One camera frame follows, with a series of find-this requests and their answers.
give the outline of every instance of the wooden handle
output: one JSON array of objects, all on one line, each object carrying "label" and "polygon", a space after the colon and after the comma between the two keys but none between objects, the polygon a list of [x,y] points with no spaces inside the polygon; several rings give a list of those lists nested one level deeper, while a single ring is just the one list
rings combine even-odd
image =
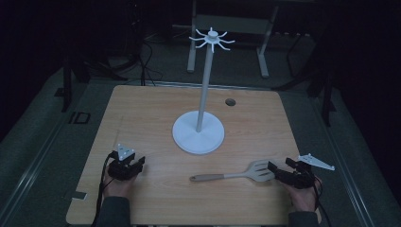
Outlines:
[{"label": "wooden handle", "polygon": [[190,177],[191,182],[207,182],[224,179],[224,174],[203,174]]}]

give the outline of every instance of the sleeve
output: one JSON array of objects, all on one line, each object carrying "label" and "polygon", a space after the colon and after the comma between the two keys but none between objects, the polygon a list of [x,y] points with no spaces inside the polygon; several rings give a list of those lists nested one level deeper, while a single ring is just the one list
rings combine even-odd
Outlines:
[{"label": "sleeve", "polygon": [[288,227],[319,227],[315,212],[292,212],[288,215]]},{"label": "sleeve", "polygon": [[130,201],[123,197],[107,197],[103,200],[96,227],[130,227]]}]

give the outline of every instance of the gray floor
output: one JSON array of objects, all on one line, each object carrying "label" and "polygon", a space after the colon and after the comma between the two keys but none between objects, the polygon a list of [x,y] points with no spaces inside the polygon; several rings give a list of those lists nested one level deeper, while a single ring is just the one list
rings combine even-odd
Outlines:
[{"label": "gray floor", "polygon": [[[163,74],[161,81],[156,81],[155,85],[201,83],[204,49],[198,51],[195,72],[188,74],[189,42],[178,37],[169,43],[156,43],[155,38],[148,39],[152,47],[148,67]],[[292,77],[286,53],[292,42],[293,38],[288,36],[275,35],[271,38],[266,54],[269,79],[259,76],[254,46],[236,44],[230,46],[231,51],[218,49],[210,83],[269,90],[272,86],[290,81]],[[312,47],[313,42],[306,37],[292,52],[294,71],[305,64]],[[144,60],[149,53],[144,46]],[[49,79],[1,144],[0,218],[7,220],[1,226],[68,225],[65,215],[71,193],[78,184],[113,87],[117,84],[138,85],[140,73],[141,68],[136,66],[121,74],[130,78],[128,81],[115,81],[93,74],[89,84],[74,82],[74,101],[67,113],[61,113],[62,99],[53,96],[61,87],[62,70]],[[149,74],[154,80],[160,77],[153,71]],[[339,91],[335,90],[332,96],[337,111],[330,114],[332,126],[327,128],[320,117],[321,100],[307,97],[307,84],[305,82],[279,94],[300,153],[312,153],[337,168],[334,172],[313,169],[323,179],[322,204],[332,226],[401,226],[400,207],[378,171]],[[86,125],[68,124],[72,112],[90,113],[91,119]],[[27,185],[27,188],[22,190],[18,183]],[[23,194],[20,197],[12,194],[15,189]],[[325,218],[322,226],[327,226]]]}]

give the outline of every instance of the slotted spatula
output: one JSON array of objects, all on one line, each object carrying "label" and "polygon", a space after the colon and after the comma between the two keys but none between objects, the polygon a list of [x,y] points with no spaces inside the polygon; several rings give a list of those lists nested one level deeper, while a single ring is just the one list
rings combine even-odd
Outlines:
[{"label": "slotted spatula", "polygon": [[266,182],[274,178],[274,173],[268,170],[269,160],[259,160],[251,162],[248,169],[241,173],[226,173],[226,174],[202,174],[190,177],[191,182],[206,182],[227,178],[251,178],[256,182]]}]

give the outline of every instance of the hand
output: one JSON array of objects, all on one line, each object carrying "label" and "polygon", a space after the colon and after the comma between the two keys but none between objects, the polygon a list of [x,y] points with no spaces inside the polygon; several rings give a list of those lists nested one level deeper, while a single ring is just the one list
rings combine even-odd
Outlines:
[{"label": "hand", "polygon": [[[319,181],[315,180],[318,190],[321,182],[320,179]],[[298,189],[285,183],[282,183],[282,185],[288,191],[295,211],[315,212],[317,195],[313,187]]]},{"label": "hand", "polygon": [[106,167],[104,176],[104,197],[125,197],[130,199],[131,191],[133,189],[133,182],[135,182],[136,176],[132,177],[128,181],[118,181],[113,179],[109,175],[109,166]]}]

